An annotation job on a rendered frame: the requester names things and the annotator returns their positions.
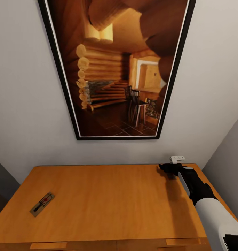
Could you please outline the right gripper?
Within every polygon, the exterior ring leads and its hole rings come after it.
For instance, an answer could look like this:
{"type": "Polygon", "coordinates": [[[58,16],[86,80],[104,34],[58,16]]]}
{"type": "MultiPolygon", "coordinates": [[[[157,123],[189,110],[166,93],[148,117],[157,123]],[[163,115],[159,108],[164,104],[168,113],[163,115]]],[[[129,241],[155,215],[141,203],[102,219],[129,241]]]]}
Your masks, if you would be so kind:
{"type": "Polygon", "coordinates": [[[177,164],[170,164],[170,163],[165,163],[165,164],[159,164],[159,167],[161,170],[164,170],[165,173],[174,173],[174,168],[176,166],[182,166],[181,163],[177,163],[177,164]]]}

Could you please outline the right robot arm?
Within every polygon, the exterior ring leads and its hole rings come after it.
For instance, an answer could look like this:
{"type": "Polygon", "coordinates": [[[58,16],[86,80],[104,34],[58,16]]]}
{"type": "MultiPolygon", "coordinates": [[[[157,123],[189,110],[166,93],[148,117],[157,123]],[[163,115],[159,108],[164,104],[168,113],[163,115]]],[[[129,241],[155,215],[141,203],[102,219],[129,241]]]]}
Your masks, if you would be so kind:
{"type": "Polygon", "coordinates": [[[172,162],[159,164],[165,173],[178,176],[193,201],[212,251],[238,251],[238,222],[215,197],[209,184],[203,183],[192,167],[177,161],[184,156],[171,156],[172,162]]]}

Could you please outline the mousetrap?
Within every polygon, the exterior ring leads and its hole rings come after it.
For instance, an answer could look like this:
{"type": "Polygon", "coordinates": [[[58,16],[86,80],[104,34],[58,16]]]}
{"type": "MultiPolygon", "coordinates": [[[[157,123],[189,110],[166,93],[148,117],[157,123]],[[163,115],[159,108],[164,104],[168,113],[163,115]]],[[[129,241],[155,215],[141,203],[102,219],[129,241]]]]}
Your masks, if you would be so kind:
{"type": "Polygon", "coordinates": [[[37,217],[37,215],[48,205],[48,203],[55,197],[51,192],[47,193],[31,210],[30,212],[37,217]]]}
{"type": "Polygon", "coordinates": [[[176,175],[174,175],[173,173],[167,173],[167,175],[170,180],[177,180],[176,175]]]}

